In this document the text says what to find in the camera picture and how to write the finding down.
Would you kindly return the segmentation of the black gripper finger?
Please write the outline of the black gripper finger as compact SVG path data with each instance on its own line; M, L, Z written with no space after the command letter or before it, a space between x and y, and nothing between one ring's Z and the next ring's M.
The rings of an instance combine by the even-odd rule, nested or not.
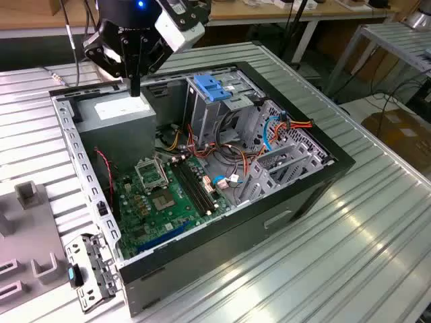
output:
M134 76L134 96L140 96L141 79L154 74L169 57L169 46L164 40L154 44L141 40L137 60L137 70Z
M99 32L84 38L82 42L85 56L95 63L105 74L121 78L131 97L135 96L135 74L127 70L123 58L104 44Z

